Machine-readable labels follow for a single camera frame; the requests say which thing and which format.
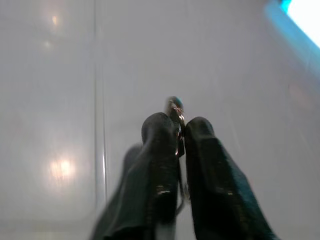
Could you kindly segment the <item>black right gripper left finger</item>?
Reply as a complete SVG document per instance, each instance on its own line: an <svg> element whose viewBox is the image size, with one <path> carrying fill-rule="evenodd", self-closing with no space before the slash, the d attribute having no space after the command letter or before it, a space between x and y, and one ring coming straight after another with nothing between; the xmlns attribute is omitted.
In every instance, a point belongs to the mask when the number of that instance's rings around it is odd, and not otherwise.
<svg viewBox="0 0 320 240"><path fill-rule="evenodd" d="M118 187L96 224L96 239L173 237L178 198L175 133L174 123L163 112L144 121L142 144L124 157Z"/></svg>

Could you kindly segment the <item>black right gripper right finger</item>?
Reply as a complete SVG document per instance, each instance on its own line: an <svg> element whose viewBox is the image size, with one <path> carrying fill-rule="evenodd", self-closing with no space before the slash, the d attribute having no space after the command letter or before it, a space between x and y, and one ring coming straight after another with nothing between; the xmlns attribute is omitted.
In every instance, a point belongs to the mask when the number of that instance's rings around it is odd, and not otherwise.
<svg viewBox="0 0 320 240"><path fill-rule="evenodd" d="M186 125L185 150L196 239L278 239L247 177L206 118L195 117Z"/></svg>

